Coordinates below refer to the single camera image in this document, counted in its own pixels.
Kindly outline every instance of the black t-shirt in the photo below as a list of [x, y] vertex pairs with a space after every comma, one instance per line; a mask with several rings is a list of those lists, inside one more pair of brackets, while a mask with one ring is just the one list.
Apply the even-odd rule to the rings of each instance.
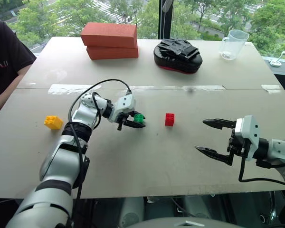
[[32, 64], [35, 59], [16, 34], [0, 21], [0, 94], [18, 76], [17, 72]]

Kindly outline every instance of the white table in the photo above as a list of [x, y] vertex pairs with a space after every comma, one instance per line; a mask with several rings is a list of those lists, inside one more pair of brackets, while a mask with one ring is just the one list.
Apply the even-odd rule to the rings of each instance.
[[[67, 40], [69, 40], [67, 47], [70, 56], [72, 53], [76, 53], [74, 56], [77, 57], [80, 55], [77, 38], [52, 39], [41, 54], [41, 58], [34, 63], [24, 77], [19, 89], [14, 91], [0, 112], [0, 198], [23, 198], [38, 185], [39, 168], [62, 131], [51, 131], [45, 127], [43, 125], [45, 116], [58, 115], [67, 122], [68, 108], [79, 93], [51, 94], [49, 93], [51, 83], [91, 84], [110, 78], [109, 75], [105, 75], [110, 70], [107, 69], [109, 64], [104, 60], [99, 61], [100, 65], [90, 60], [85, 60], [83, 64], [84, 58], [88, 57], [84, 48], [81, 48], [82, 57], [79, 59], [75, 57], [73, 66], [82, 66], [78, 71], [82, 73], [85, 71], [84, 76], [79, 74], [78, 77], [72, 78], [70, 73], [72, 67], [69, 66], [71, 63], [64, 60], [60, 64], [65, 65], [66, 76], [57, 79], [52, 75], [47, 78], [47, 81], [43, 81], [46, 79], [43, 75], [46, 75], [48, 67], [53, 70], [54, 65], [59, 62], [56, 60], [57, 62], [51, 65], [45, 53], [59, 53], [62, 51], [59, 44], [62, 42], [65, 44]], [[111, 76], [123, 79], [133, 86], [155, 86], [144, 89], [139, 87], [133, 90], [137, 100], [136, 109], [146, 116], [146, 127], [132, 129], [124, 126], [119, 132], [117, 124], [102, 119], [99, 128], [92, 133], [89, 141], [87, 156], [91, 162], [83, 184], [82, 198], [285, 189], [285, 186], [264, 181], [239, 183], [239, 157], [235, 157], [233, 166], [227, 166], [206, 157], [194, 148], [195, 145], [207, 146], [224, 153], [231, 130], [210, 128], [204, 125], [202, 120], [207, 118], [236, 120], [247, 114], [254, 115], [259, 121], [261, 137], [285, 139], [285, 91], [269, 93], [261, 88], [260, 85], [263, 84], [278, 85], [279, 83], [272, 73], [268, 72], [255, 48], [245, 46], [243, 50], [247, 56], [250, 53], [255, 61], [263, 63], [255, 69], [255, 72], [258, 72], [254, 74], [255, 80], [247, 76], [250, 77], [250, 82], [246, 82], [246, 79], [243, 79], [246, 75], [244, 76], [243, 73], [242, 76], [239, 73], [229, 74], [230, 77], [233, 79], [237, 77], [238, 80], [228, 80], [227, 74], [221, 74], [225, 76], [214, 77], [215, 82], [211, 84], [211, 75], [217, 76], [218, 74], [215, 71], [210, 74], [210, 69], [206, 70], [203, 65], [198, 73], [204, 71], [204, 77], [201, 74], [182, 75], [157, 68], [153, 65], [152, 59], [147, 58], [147, 52], [144, 50], [148, 42], [153, 45], [158, 41], [139, 40], [140, 58], [136, 60], [137, 75], [121, 77], [121, 69], [115, 70], [116, 73], [113, 75], [111, 72]], [[216, 42], [205, 41], [205, 43], [209, 43], [203, 45], [205, 47], [218, 45]], [[214, 58], [207, 54], [207, 49], [201, 52], [205, 65], [209, 62], [208, 57]], [[241, 55], [234, 62], [226, 64], [222, 62], [220, 71], [228, 72], [230, 68], [237, 69], [234, 65], [241, 68], [246, 63], [244, 56]], [[124, 66], [130, 61], [128, 59], [116, 60], [119, 65], [124, 63]], [[118, 69], [118, 64], [113, 60], [108, 62], [113, 64], [112, 68]], [[150, 62], [150, 67], [141, 68], [141, 64], [147, 62]], [[148, 71], [144, 78], [142, 78], [142, 71]], [[91, 77], [92, 82], [90, 82], [87, 75], [92, 72], [97, 72], [97, 74]], [[157, 77], [151, 76], [151, 74], [155, 75], [152, 72], [160, 72], [160, 74]], [[29, 81], [33, 82], [34, 75], [36, 84], [27, 84]], [[184, 85], [224, 85], [227, 89], [190, 92], [181, 88]], [[123, 87], [118, 83], [110, 83], [103, 85], [97, 92], [102, 97], [115, 101], [124, 94], [124, 91], [119, 88]], [[164, 126], [167, 112], [175, 113], [176, 121], [172, 128]], [[247, 162], [244, 178], [253, 177], [283, 180], [276, 170], [256, 167], [254, 161]]]

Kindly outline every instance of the red lego brick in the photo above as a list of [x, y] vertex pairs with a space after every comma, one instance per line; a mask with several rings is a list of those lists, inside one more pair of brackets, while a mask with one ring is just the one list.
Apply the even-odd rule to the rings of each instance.
[[136, 48], [136, 25], [89, 22], [82, 30], [85, 46]]
[[174, 113], [166, 113], [165, 126], [172, 127], [174, 124]]
[[86, 47], [90, 59], [138, 58], [138, 48]]

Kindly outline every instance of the window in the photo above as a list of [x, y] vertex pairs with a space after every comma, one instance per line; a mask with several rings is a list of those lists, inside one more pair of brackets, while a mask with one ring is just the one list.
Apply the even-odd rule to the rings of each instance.
[[0, 0], [0, 19], [33, 52], [89, 21], [136, 24], [151, 39], [222, 40], [240, 29], [263, 56], [285, 51], [285, 0]]

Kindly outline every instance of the person's arm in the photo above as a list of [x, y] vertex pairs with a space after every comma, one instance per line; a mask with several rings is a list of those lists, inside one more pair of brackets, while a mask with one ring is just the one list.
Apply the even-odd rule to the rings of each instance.
[[17, 85], [27, 73], [31, 65], [25, 66], [18, 71], [18, 76], [11, 82], [11, 84], [0, 94], [0, 110], [11, 95], [11, 93], [16, 89]]

